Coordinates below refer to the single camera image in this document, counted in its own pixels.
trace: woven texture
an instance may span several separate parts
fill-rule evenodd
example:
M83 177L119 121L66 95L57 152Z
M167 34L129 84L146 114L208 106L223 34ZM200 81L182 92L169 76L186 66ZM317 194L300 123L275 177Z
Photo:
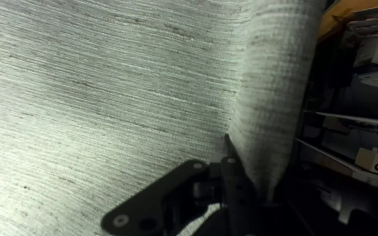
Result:
M0 0L0 235L99 235L229 131L271 197L320 17L309 0Z

